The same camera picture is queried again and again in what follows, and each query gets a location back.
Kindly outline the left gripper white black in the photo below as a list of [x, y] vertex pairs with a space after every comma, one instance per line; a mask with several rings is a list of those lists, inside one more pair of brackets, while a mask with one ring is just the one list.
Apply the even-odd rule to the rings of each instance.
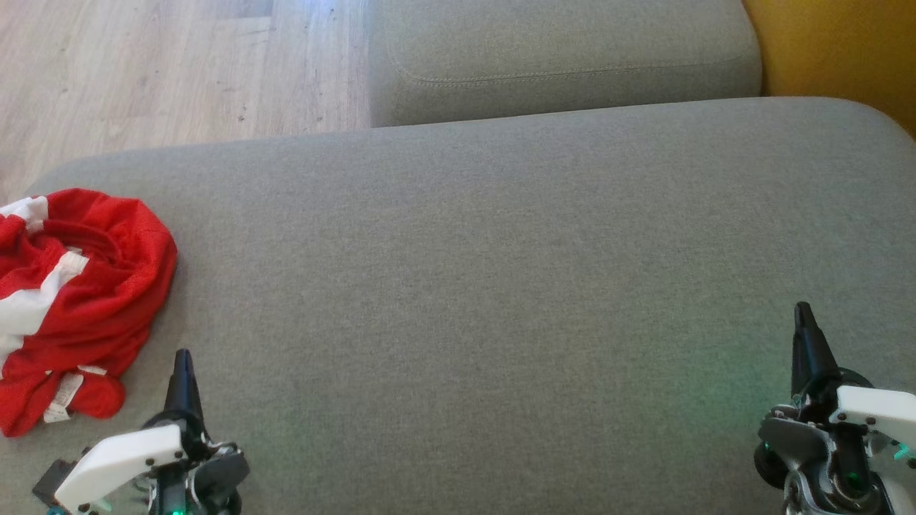
[[233, 442], [213, 442], [204, 424], [192, 353], [179, 349], [167, 389], [170, 420], [105, 438], [54, 488], [54, 512], [110, 511], [106, 496], [144, 479], [147, 514], [240, 514], [250, 467]]

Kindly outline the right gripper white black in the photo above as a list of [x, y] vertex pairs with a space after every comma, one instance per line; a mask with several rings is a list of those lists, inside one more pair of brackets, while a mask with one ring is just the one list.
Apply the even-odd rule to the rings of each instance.
[[794, 400], [762, 418], [755, 450], [759, 476], [782, 492], [781, 513], [912, 514], [913, 497], [872, 461], [890, 448], [914, 466], [914, 395], [858, 385], [841, 372], [810, 303], [796, 303], [793, 316]]

